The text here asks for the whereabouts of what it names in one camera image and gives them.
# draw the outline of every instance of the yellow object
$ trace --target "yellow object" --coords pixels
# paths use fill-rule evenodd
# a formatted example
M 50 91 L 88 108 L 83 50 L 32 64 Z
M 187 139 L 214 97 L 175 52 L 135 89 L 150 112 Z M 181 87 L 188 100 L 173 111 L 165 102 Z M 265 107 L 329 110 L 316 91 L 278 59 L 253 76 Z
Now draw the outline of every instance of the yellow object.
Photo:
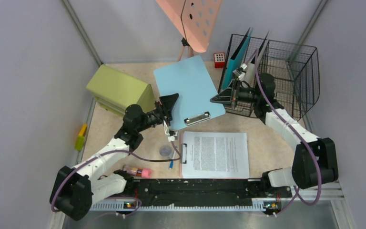
M 78 138 L 76 139 L 75 149 L 81 151 L 83 144 L 85 143 L 85 133 L 87 129 L 87 124 L 83 124 L 81 130 L 79 131 Z
M 155 97 L 150 84 L 102 65 L 86 86 L 96 102 L 104 109 L 124 116 L 125 109 L 132 104 L 149 112 L 155 108 Z

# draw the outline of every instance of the pink cap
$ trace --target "pink cap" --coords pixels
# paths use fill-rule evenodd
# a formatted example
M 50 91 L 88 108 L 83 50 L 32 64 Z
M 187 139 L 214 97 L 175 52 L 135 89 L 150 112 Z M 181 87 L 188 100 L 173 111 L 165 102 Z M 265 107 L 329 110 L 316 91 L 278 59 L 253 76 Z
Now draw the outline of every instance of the pink cap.
M 152 175 L 152 169 L 149 169 L 149 168 L 142 169 L 142 173 L 141 173 L 142 178 L 149 179 L 149 178 L 151 178 L 151 175 Z

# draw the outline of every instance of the teal folder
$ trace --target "teal folder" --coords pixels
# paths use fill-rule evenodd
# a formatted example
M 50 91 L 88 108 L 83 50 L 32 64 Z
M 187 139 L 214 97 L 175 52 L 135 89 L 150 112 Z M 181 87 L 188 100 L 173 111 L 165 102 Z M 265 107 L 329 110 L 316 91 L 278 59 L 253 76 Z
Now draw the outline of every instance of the teal folder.
M 235 69 L 239 68 L 242 64 L 247 47 L 249 46 L 250 36 L 252 34 L 253 28 L 252 28 L 252 30 L 250 30 L 250 32 L 249 32 L 249 30 L 250 30 L 250 28 L 246 32 L 246 35 L 242 39 L 238 48 L 235 50 L 235 52 L 231 56 L 231 59 L 228 61 L 228 66 L 226 67 L 225 77 L 224 77 L 224 81 L 222 84 L 223 90 L 225 90 L 229 86 L 229 84 L 231 84 L 232 72 Z
M 155 69 L 153 74 L 160 96 L 179 93 L 179 98 L 172 110 L 173 120 L 170 126 L 172 130 L 186 128 L 185 119 L 206 112 L 210 114 L 210 118 L 225 114 L 222 104 L 210 102 L 210 99 L 217 95 L 217 90 L 201 56 L 197 55 Z

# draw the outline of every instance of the wire mesh basket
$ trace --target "wire mesh basket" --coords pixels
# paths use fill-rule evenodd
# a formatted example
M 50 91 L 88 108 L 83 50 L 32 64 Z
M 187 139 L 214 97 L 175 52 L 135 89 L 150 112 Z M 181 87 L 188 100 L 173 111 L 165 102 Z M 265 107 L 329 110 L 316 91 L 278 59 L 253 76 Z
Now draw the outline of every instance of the wire mesh basket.
M 228 74 L 226 73 L 228 61 L 243 37 L 239 34 L 231 35 L 218 92 L 222 91 L 222 82 Z M 263 39 L 251 37 L 244 60 L 250 58 L 262 43 Z M 319 62 L 316 47 L 269 40 L 257 69 L 259 74 L 269 73 L 274 76 L 275 98 L 293 119 L 301 119 L 318 101 Z M 251 103 L 238 102 L 235 109 L 230 107 L 225 109 L 232 114 L 255 117 Z

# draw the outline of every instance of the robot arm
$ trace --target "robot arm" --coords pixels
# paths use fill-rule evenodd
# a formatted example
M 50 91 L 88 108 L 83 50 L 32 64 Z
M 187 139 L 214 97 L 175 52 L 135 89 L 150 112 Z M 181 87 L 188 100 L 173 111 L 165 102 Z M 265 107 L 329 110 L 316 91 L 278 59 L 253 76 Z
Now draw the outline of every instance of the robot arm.
M 300 138 L 289 128 L 291 125 L 309 144 L 317 158 L 321 170 L 322 184 L 336 181 L 338 179 L 337 160 L 335 144 L 330 138 L 320 138 L 305 130 L 295 121 L 275 99 L 274 77 L 270 74 L 260 74 L 261 87 L 268 100 L 284 118 L 285 123 L 272 111 L 269 104 L 262 96 L 259 86 L 245 88 L 241 85 L 239 77 L 246 69 L 244 65 L 233 72 L 233 80 L 230 87 L 220 92 L 211 99 L 211 102 L 221 103 L 232 108 L 236 107 L 238 101 L 253 103 L 254 113 L 264 124 L 277 131 L 281 137 L 293 149 L 293 165 L 288 168 L 268 171 L 262 175 L 262 183 L 266 190 L 271 187 L 294 186 L 309 188 L 317 185 L 317 173 L 314 163 Z
M 162 96 L 155 103 L 155 109 L 144 113 L 139 105 L 127 107 L 123 125 L 114 138 L 99 152 L 86 161 L 69 168 L 61 168 L 55 179 L 50 203 L 73 220 L 80 220 L 92 204 L 111 195 L 124 191 L 126 180 L 118 174 L 99 179 L 99 177 L 120 159 L 128 156 L 141 143 L 141 131 L 172 120 L 172 108 L 179 94 Z

